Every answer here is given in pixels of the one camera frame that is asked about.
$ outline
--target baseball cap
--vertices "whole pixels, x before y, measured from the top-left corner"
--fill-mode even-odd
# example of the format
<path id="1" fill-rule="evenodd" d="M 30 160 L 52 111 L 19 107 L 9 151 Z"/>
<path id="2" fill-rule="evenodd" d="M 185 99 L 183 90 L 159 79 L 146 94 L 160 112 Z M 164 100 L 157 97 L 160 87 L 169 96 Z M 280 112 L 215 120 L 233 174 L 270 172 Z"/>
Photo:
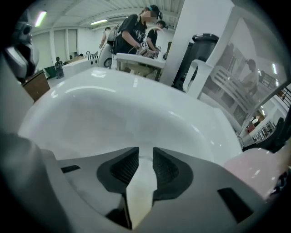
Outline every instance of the baseball cap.
<path id="1" fill-rule="evenodd" d="M 154 11 L 156 13 L 156 18 L 160 18 L 161 20 L 163 19 L 163 14 L 162 12 L 160 12 L 160 9 L 156 6 L 156 5 L 150 5 L 148 7 L 150 9 L 150 11 Z"/>

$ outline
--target pink object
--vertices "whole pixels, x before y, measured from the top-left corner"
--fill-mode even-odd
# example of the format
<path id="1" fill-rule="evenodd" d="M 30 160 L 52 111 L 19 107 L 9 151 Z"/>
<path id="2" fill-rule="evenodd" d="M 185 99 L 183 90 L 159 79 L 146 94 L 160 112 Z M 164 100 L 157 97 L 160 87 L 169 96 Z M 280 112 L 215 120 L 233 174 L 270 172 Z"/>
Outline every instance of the pink object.
<path id="1" fill-rule="evenodd" d="M 276 186 L 278 177 L 288 169 L 290 152 L 290 140 L 275 154 L 254 148 L 230 159 L 224 164 L 224 168 L 267 199 Z"/>

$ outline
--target black t-shirt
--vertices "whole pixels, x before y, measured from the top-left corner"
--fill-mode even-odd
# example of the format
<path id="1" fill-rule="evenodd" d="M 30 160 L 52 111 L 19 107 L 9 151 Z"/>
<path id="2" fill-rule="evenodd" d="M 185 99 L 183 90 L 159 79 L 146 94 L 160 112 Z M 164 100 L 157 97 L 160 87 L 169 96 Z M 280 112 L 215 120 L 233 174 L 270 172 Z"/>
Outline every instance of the black t-shirt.
<path id="1" fill-rule="evenodd" d="M 155 30 L 150 30 L 147 38 L 151 38 L 151 42 L 153 43 L 154 47 L 156 46 L 156 39 L 158 38 L 158 33 Z"/>
<path id="2" fill-rule="evenodd" d="M 138 43 L 141 43 L 144 40 L 146 33 L 146 25 L 142 24 L 141 20 L 137 22 L 138 15 L 130 15 L 126 20 L 123 21 L 121 26 L 119 27 L 119 32 L 121 34 L 117 37 L 114 44 L 114 54 L 116 53 L 128 53 L 133 46 L 127 43 L 122 38 L 122 32 L 127 31 L 130 35 L 135 39 Z M 136 50 L 132 49 L 130 54 L 135 54 Z"/>

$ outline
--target fluorescent light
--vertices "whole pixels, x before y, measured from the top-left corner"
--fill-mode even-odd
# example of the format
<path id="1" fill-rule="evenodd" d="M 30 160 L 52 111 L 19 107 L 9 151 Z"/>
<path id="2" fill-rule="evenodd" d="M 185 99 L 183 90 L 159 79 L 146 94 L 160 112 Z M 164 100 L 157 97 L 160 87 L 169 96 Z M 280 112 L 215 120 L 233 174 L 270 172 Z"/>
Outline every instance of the fluorescent light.
<path id="1" fill-rule="evenodd" d="M 46 15 L 46 11 L 40 12 L 40 14 L 38 15 L 38 18 L 36 20 L 35 27 L 38 27 L 41 24 L 41 22 L 44 19 L 45 15 Z"/>
<path id="2" fill-rule="evenodd" d="M 277 74 L 277 69 L 276 69 L 276 66 L 275 66 L 275 64 L 274 64 L 274 63 L 272 64 L 272 66 L 273 66 L 273 71 L 274 71 L 274 74 L 276 75 L 276 74 Z"/>
<path id="3" fill-rule="evenodd" d="M 107 20 L 99 20 L 99 21 L 96 21 L 94 23 L 91 23 L 91 25 L 95 25 L 95 24 L 100 24 L 100 23 L 105 23 L 107 22 Z"/>

